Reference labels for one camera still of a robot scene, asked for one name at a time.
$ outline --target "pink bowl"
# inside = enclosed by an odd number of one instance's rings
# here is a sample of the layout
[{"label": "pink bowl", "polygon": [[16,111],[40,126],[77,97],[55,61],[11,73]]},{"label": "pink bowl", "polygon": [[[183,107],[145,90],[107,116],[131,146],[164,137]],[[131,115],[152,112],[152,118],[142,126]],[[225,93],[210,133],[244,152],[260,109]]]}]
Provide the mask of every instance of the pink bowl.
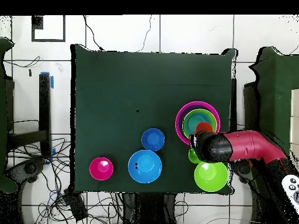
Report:
[{"label": "pink bowl", "polygon": [[203,101],[193,101],[193,102],[189,102],[188,104],[184,105],[178,112],[178,114],[176,115],[176,118],[175,118],[175,130],[176,130],[176,133],[178,135],[178,137],[187,145],[190,145],[190,142],[189,140],[180,132],[180,128],[179,128],[179,119],[180,119],[180,116],[181,114],[190,106],[198,106],[199,108],[200,107],[204,107],[206,108],[208,111],[210,111],[215,119],[216,119],[216,122],[217,122],[217,129],[216,129],[216,132],[215,133],[218,133],[219,130],[220,130],[220,117],[219,117],[219,114],[217,113],[216,109],[211,106],[210,104],[206,103],[206,102],[203,102]]},{"label": "pink bowl", "polygon": [[113,173],[112,162],[105,157],[98,157],[91,162],[89,172],[96,180],[107,180]]}]

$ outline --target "blue bowl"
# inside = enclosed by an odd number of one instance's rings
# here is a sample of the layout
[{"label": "blue bowl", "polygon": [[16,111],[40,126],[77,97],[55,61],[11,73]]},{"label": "blue bowl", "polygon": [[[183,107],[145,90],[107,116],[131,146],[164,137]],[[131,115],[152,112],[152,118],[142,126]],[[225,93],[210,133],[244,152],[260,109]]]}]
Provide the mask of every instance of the blue bowl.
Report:
[{"label": "blue bowl", "polygon": [[142,137],[141,143],[145,149],[158,151],[165,143],[165,137],[162,131],[156,128],[147,129]]},{"label": "blue bowl", "polygon": [[155,181],[161,174],[162,162],[151,150],[139,150],[128,161],[128,172],[139,183]]}]

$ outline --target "white device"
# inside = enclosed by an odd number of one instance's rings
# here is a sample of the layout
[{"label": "white device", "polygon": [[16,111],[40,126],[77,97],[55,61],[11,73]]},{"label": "white device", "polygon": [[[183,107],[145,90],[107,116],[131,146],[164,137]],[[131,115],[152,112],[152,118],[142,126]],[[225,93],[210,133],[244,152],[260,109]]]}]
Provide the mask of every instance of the white device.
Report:
[{"label": "white device", "polygon": [[295,175],[286,175],[281,184],[299,215],[299,178]]}]

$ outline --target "white floor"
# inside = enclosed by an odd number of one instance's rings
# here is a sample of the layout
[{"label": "white floor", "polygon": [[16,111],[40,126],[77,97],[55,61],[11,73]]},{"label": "white floor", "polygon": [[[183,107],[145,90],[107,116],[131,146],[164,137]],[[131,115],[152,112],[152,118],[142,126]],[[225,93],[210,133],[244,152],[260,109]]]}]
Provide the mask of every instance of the white floor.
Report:
[{"label": "white floor", "polygon": [[[143,47],[145,34],[150,28],[150,17],[151,15],[87,16],[86,20],[95,34],[96,42],[105,50],[134,52]],[[147,34],[142,52],[220,54],[226,48],[236,48],[238,124],[244,124],[243,86],[255,81],[255,74],[248,66],[255,62],[259,49],[264,46],[274,46],[283,54],[294,51],[299,45],[298,20],[298,16],[291,15],[153,15],[151,30]],[[0,37],[7,37],[15,43],[12,51],[7,52],[4,59],[23,66],[37,56],[42,60],[30,67],[32,76],[29,76],[29,68],[4,62],[6,74],[13,76],[15,81],[15,121],[39,119],[39,73],[49,72],[54,76],[54,89],[51,90],[52,137],[69,141],[69,45],[79,43],[91,50],[98,50],[98,47],[93,42],[91,31],[85,26],[83,16],[66,16],[65,32],[64,43],[32,43],[31,16],[0,17]],[[45,16],[44,29],[36,30],[35,37],[61,39],[62,16]],[[16,133],[32,130],[37,130],[36,122],[15,124]],[[23,159],[10,158],[9,165],[13,166],[13,163],[17,164],[21,160]],[[67,171],[69,170],[65,167],[64,171],[59,173],[63,188],[69,185]],[[50,165],[45,165],[44,174],[48,179],[48,186],[52,190],[55,189],[54,173]],[[186,194],[185,201],[189,209],[186,214],[176,218],[178,224],[248,224],[252,211],[251,191],[247,185],[240,183],[236,176],[233,177],[232,186],[235,188],[235,194],[231,196]],[[106,195],[105,192],[84,193],[90,214],[107,214],[105,210],[109,204],[108,199],[103,201],[103,207],[93,207],[99,202],[99,198],[104,199]],[[42,202],[46,204],[49,196],[43,176],[39,176],[33,184],[26,184],[22,201],[26,224],[35,223],[39,210],[41,212],[44,208],[39,205]],[[183,194],[179,194],[176,200],[182,199]],[[186,211],[186,205],[182,205],[178,203],[175,208],[178,215]],[[88,218],[78,224],[102,224],[91,220],[92,218]],[[66,222],[52,221],[52,224]]]}]

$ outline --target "bowl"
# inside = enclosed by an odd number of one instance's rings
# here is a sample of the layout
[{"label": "bowl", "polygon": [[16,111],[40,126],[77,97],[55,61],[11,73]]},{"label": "bowl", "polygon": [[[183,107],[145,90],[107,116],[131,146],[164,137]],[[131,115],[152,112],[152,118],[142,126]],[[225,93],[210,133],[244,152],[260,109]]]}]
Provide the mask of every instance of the bowl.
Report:
[{"label": "bowl", "polygon": [[207,131],[207,132],[213,132],[213,128],[212,126],[207,123],[207,122],[200,122],[196,128],[195,128],[195,132],[194,133],[197,133],[199,131]]},{"label": "bowl", "polygon": [[158,151],[163,147],[165,143],[165,137],[163,132],[159,129],[150,128],[143,133],[141,137],[141,143],[145,149]]},{"label": "bowl", "polygon": [[185,137],[194,134],[199,123],[209,123],[213,132],[217,130],[217,121],[212,113],[205,109],[195,109],[186,115],[183,122],[183,132]]},{"label": "bowl", "polygon": [[190,160],[192,163],[196,163],[196,164],[198,164],[198,163],[201,162],[201,160],[200,160],[200,159],[197,157],[197,155],[195,154],[194,149],[189,150],[189,152],[188,152],[188,158],[189,158],[189,160]]},{"label": "bowl", "polygon": [[188,104],[185,104],[179,110],[179,112],[178,112],[178,114],[176,115],[176,118],[175,118],[176,134],[178,135],[180,140],[183,141],[187,145],[190,145],[190,142],[189,142],[189,139],[186,138],[184,133],[183,133],[183,120],[186,117],[186,115],[194,109],[206,109],[206,110],[210,111],[214,115],[214,117],[216,118],[216,121],[217,121],[216,133],[218,133],[219,130],[220,130],[220,118],[219,118],[219,115],[218,115],[217,111],[215,110],[215,108],[213,106],[211,106],[210,104],[208,104],[206,102],[203,102],[203,101],[189,102]]},{"label": "bowl", "polygon": [[228,171],[222,162],[200,162],[194,171],[194,180],[199,188],[209,193],[222,189],[228,180]]},{"label": "bowl", "polygon": [[161,174],[162,162],[151,150],[139,150],[128,161],[128,172],[139,183],[151,183]]},{"label": "bowl", "polygon": [[96,180],[107,180],[113,173],[113,164],[105,157],[98,157],[89,165],[89,173]]}]

